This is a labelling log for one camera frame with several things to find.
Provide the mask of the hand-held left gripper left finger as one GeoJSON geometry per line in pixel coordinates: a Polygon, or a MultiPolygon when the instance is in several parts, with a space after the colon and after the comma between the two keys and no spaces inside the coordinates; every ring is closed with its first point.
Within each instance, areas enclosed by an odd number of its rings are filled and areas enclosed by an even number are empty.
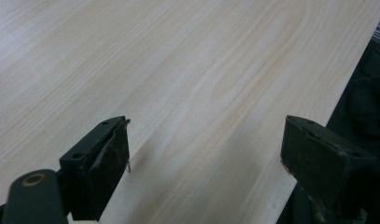
{"type": "Polygon", "coordinates": [[[123,116],[107,119],[61,158],[63,196],[74,220],[99,220],[130,159],[123,116]]]}

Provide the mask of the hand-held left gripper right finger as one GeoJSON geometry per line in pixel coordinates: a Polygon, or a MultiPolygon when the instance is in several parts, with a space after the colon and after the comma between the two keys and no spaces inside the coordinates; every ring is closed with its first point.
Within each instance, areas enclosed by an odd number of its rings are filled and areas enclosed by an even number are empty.
{"type": "Polygon", "coordinates": [[[355,218],[377,158],[317,124],[286,117],[281,161],[310,198],[330,214],[355,218]]]}

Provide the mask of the dark cloth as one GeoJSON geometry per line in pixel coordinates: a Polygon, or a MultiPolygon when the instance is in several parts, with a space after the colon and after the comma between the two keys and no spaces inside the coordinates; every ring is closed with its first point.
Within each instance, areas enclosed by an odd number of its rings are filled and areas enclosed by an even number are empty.
{"type": "Polygon", "coordinates": [[[355,218],[330,214],[296,180],[277,224],[380,224],[380,22],[323,127],[377,158],[359,214],[355,218]]]}

